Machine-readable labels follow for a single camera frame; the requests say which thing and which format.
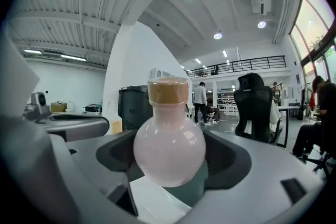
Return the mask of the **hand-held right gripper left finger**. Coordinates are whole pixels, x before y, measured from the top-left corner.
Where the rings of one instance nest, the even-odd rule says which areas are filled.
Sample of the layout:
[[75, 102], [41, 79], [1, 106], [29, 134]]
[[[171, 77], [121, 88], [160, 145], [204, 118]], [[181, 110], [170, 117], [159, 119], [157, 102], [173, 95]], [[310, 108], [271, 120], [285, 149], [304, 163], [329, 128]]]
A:
[[130, 183], [144, 176], [133, 143], [137, 130], [66, 143], [82, 173], [110, 202], [137, 216]]

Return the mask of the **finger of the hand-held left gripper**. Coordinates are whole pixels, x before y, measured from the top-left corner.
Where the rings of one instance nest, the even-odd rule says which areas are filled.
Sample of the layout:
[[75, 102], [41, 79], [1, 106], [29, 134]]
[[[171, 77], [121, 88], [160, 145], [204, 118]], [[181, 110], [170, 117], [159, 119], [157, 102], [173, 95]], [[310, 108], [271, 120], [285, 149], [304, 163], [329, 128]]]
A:
[[36, 121], [48, 134], [61, 136], [65, 142], [104, 136], [109, 121], [93, 114], [51, 114]]

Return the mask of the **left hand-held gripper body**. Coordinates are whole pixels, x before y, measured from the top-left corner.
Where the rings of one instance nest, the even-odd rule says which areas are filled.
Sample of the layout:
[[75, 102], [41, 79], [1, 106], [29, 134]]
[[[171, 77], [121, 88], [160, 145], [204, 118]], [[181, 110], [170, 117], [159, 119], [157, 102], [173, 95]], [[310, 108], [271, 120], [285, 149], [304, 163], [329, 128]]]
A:
[[40, 78], [34, 73], [1, 24], [1, 122], [23, 119]]

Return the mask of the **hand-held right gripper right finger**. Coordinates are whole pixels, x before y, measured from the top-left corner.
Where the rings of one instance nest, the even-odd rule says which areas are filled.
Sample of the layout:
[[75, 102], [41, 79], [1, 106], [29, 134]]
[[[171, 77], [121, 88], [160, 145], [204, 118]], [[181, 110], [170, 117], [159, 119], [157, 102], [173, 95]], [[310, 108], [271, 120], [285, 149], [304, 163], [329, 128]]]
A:
[[217, 131], [204, 135], [209, 175], [184, 223], [295, 223], [323, 188], [283, 149]]

